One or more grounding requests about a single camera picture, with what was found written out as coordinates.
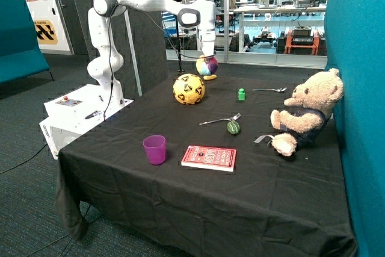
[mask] teddy bear ear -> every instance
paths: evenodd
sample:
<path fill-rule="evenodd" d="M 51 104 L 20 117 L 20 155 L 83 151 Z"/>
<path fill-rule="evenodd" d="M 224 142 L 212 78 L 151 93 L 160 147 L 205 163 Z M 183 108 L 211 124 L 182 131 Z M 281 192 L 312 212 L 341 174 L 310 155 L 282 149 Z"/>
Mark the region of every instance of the teddy bear ear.
<path fill-rule="evenodd" d="M 334 85 L 331 88 L 331 93 L 329 99 L 331 101 L 338 101 L 343 96 L 343 84 L 342 82 Z"/>
<path fill-rule="evenodd" d="M 332 74 L 334 74 L 336 76 L 339 76 L 339 70 L 337 70 L 337 69 L 329 69 L 329 72 L 331 72 Z"/>

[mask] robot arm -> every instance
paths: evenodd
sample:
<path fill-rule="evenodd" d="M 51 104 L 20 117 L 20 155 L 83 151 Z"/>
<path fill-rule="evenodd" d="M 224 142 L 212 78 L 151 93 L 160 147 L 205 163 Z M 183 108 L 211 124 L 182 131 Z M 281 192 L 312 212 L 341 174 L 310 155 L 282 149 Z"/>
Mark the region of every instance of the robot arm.
<path fill-rule="evenodd" d="M 102 99 L 108 100 L 104 102 L 108 103 L 104 110 L 124 107 L 122 87 L 114 77 L 114 72 L 123 65 L 123 57 L 116 50 L 109 22 L 125 12 L 126 7 L 146 12 L 168 11 L 177 15 L 182 26 L 198 26 L 197 39 L 203 55 L 214 56 L 215 5 L 212 1 L 196 0 L 185 5 L 172 0 L 93 0 L 93 8 L 88 11 L 88 26 L 92 45 L 100 56 L 88 64 L 87 70 L 100 84 Z"/>
<path fill-rule="evenodd" d="M 215 5 L 209 0 L 196 0 L 186 5 L 173 0 L 94 0 L 97 14 L 111 17 L 114 9 L 122 5 L 140 11 L 168 11 L 176 15 L 184 27 L 198 26 L 198 40 L 201 42 L 203 55 L 214 55 L 215 41 Z"/>

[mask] teddy bear paw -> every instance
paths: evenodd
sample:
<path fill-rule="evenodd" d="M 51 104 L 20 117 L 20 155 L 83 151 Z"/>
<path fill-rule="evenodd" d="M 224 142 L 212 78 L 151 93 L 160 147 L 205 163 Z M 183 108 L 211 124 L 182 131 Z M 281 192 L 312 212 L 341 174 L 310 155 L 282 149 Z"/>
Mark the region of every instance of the teddy bear paw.
<path fill-rule="evenodd" d="M 280 129 L 280 114 L 279 111 L 274 110 L 271 112 L 270 121 L 274 129 Z"/>

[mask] small ball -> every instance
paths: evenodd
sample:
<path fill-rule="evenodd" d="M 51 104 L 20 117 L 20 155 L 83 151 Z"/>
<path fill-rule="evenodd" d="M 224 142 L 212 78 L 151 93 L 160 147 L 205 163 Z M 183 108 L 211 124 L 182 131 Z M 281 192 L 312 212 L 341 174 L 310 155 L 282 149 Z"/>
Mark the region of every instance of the small ball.
<path fill-rule="evenodd" d="M 213 75 L 218 69 L 218 61 L 215 57 L 205 58 L 204 55 L 201 55 L 196 63 L 198 73 L 200 75 Z"/>

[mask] yellow ball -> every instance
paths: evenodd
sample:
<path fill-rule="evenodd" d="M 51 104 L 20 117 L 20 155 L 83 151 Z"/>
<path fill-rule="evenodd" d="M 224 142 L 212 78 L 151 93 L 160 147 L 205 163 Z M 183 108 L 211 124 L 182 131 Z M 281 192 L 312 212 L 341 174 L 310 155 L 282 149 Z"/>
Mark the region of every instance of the yellow ball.
<path fill-rule="evenodd" d="M 197 75 L 187 73 L 174 82 L 174 97 L 184 105 L 194 105 L 202 101 L 205 95 L 205 84 Z"/>

